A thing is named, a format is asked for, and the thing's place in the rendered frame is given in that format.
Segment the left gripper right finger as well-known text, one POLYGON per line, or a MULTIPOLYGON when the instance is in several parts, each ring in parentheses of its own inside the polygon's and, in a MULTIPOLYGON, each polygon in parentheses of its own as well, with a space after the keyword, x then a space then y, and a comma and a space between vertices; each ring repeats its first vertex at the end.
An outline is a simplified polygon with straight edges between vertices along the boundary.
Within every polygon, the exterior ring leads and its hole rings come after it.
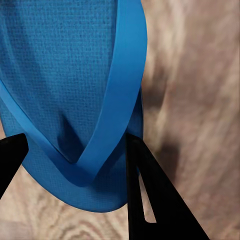
POLYGON ((210 240, 144 141, 125 134, 129 240, 210 240), (145 220, 141 174, 156 223, 145 220))

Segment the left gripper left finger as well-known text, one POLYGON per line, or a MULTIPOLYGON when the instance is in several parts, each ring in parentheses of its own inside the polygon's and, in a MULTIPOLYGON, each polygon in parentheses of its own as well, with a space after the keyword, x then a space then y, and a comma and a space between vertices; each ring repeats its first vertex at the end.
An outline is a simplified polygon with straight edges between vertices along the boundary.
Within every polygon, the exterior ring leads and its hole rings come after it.
POLYGON ((29 152, 25 133, 0 140, 0 199, 29 152))

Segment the sandal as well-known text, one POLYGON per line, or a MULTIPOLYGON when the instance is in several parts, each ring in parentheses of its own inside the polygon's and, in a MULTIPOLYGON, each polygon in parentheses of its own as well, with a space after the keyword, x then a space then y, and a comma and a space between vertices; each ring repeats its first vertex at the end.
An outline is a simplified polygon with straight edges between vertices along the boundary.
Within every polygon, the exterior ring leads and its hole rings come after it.
POLYGON ((141 0, 0 0, 0 120, 27 172, 64 203, 127 204, 126 134, 144 140, 141 0))

